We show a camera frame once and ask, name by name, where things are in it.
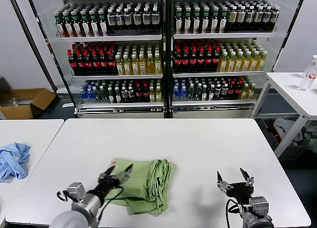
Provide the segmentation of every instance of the floor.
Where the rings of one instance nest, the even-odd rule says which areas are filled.
[[[56,98],[40,119],[74,118],[74,107],[63,108],[70,103],[68,98]],[[267,97],[262,107],[262,113],[294,113],[295,111],[278,95]],[[311,228],[317,228],[317,154],[306,151],[295,161],[280,161],[289,180],[301,199],[311,220]],[[9,225],[9,228],[21,228],[20,225]]]

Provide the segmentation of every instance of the shelf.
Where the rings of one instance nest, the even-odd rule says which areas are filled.
[[[238,105],[253,105],[253,104],[254,104],[254,100],[214,100],[214,101],[172,102],[173,107],[238,106]]]
[[[104,76],[71,76],[78,80],[102,80],[102,79],[141,79],[141,78],[162,78],[163,74],[142,74],[142,75],[104,75]]]
[[[220,38],[269,38],[285,37],[286,33],[276,32],[237,32],[237,33],[205,33],[205,34],[174,34],[174,39],[220,39]]]
[[[66,37],[56,38],[61,42],[96,42],[96,41],[157,41],[162,35],[131,35],[131,36],[99,36],[99,37]]]
[[[80,110],[163,108],[164,103],[95,103],[81,104]]]
[[[264,71],[247,71],[247,72],[212,72],[212,73],[174,73],[174,78],[187,77],[218,77],[218,76],[245,76],[245,75],[260,75]]]

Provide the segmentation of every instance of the black cable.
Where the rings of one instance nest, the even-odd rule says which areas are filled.
[[[105,204],[105,206],[102,208],[102,210],[101,210],[101,212],[100,212],[100,214],[99,214],[99,216],[98,216],[98,219],[97,219],[98,222],[101,220],[101,216],[103,215],[103,212],[104,212],[104,209],[106,208],[106,206],[107,206],[112,200],[116,199],[116,198],[123,192],[124,188],[121,187],[121,186],[114,187],[113,190],[114,190],[114,189],[118,189],[118,188],[121,188],[121,191],[120,191],[117,195],[115,195],[114,197],[110,198],[109,201],[108,201],[108,202]]]

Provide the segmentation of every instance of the red bottle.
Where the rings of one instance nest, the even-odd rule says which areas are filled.
[[[204,60],[205,60],[204,47],[201,47],[200,50],[199,50],[198,57],[197,57],[197,68],[203,68],[204,67]]]

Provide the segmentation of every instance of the green cloth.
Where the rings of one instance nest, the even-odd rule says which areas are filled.
[[[167,193],[174,164],[167,160],[131,161],[113,159],[112,174],[124,171],[133,164],[130,178],[122,184],[124,191],[112,203],[128,206],[134,214],[152,213],[161,215],[167,209]],[[120,189],[109,193],[107,199],[114,197]]]

